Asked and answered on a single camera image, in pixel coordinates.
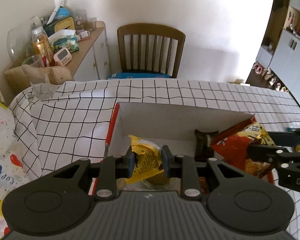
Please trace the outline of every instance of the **white cardboard box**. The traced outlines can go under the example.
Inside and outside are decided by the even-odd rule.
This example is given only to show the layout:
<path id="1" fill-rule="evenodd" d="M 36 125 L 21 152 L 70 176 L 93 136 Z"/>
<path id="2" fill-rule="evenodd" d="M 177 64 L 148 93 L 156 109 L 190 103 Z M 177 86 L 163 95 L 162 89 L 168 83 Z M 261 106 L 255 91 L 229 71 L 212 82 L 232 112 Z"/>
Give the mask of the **white cardboard box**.
<path id="1" fill-rule="evenodd" d="M 168 145 L 173 155 L 194 157 L 194 130 L 222 132 L 253 115 L 228 110 L 153 103 L 117 103 L 106 137 L 105 157 L 125 155 L 134 135 L 158 146 Z"/>

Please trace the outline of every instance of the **yellow snack packet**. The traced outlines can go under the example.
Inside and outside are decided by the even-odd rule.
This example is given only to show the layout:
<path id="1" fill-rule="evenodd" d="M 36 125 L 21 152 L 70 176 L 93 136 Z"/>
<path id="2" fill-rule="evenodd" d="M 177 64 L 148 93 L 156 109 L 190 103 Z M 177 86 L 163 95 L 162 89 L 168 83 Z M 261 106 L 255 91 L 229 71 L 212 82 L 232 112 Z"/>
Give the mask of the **yellow snack packet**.
<path id="1" fill-rule="evenodd" d="M 132 151 L 137 154 L 137 162 L 132 177 L 125 179 L 126 183 L 135 183 L 163 172 L 160 147 L 133 135 L 129 135 L 129 137 Z"/>
<path id="2" fill-rule="evenodd" d="M 251 142 L 260 141 L 261 145 L 275 146 L 266 129 L 258 122 L 248 125 L 237 134 L 241 137 L 250 138 Z"/>

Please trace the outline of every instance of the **plastic bottle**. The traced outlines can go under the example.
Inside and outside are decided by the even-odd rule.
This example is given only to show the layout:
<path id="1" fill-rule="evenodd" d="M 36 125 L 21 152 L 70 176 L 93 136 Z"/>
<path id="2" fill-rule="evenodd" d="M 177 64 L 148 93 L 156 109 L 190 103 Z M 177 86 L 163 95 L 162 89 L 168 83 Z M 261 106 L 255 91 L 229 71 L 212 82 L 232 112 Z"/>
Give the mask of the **plastic bottle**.
<path id="1" fill-rule="evenodd" d="M 55 66 L 53 52 L 48 40 L 48 36 L 42 27 L 32 31 L 32 45 L 36 54 L 41 54 L 45 67 Z"/>

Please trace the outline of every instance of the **white grid tablecloth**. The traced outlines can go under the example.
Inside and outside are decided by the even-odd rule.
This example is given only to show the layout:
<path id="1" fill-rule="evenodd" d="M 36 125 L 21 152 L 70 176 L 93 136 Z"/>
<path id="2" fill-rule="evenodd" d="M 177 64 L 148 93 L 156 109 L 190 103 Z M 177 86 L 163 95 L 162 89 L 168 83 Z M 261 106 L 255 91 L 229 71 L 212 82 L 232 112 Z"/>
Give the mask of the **white grid tablecloth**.
<path id="1" fill-rule="evenodd" d="M 268 131 L 300 128 L 300 108 L 289 93 L 257 87 L 177 79 L 68 81 L 47 101 L 39 101 L 28 88 L 13 100 L 10 109 L 29 178 L 36 179 L 82 157 L 92 162 L 102 160 L 116 102 L 240 111 L 255 114 Z M 276 172 L 274 178 L 278 185 Z M 300 240 L 300 193 L 286 191 L 296 203 L 287 231 Z"/>

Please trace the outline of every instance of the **wooden chair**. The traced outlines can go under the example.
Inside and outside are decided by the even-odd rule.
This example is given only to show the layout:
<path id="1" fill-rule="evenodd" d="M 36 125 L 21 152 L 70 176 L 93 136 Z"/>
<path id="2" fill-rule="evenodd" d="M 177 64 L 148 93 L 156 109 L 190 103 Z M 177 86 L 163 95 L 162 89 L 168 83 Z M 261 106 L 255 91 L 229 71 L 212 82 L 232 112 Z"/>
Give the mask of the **wooden chair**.
<path id="1" fill-rule="evenodd" d="M 167 60 L 164 73 L 168 74 L 170 58 L 171 58 L 171 48 L 172 48 L 172 40 L 177 40 L 177 50 L 175 55 L 175 61 L 173 65 L 172 77 L 176 78 L 178 75 L 179 65 L 181 61 L 183 45 L 185 44 L 186 35 L 169 26 L 160 25 L 160 24 L 150 24 L 150 23 L 135 23 L 121 26 L 118 31 L 118 43 L 119 43 L 119 54 L 120 54 L 120 62 L 122 72 L 144 72 L 144 73 L 162 73 L 162 61 L 163 61 L 163 51 L 166 38 L 170 38 L 169 47 L 167 52 Z M 138 35 L 138 68 L 134 68 L 134 45 L 133 45 L 133 35 Z M 141 35 L 146 35 L 146 47 L 145 47 L 145 69 L 141 69 Z M 126 49 L 124 45 L 124 36 L 130 35 L 130 65 L 131 69 L 127 69 L 127 61 L 126 61 Z M 154 35 L 154 43 L 152 50 L 152 62 L 151 62 L 151 70 L 148 67 L 148 57 L 149 57 L 149 35 Z M 154 71 L 156 52 L 157 52 L 157 37 L 161 36 L 161 47 L 159 54 L 159 69 L 158 71 Z"/>

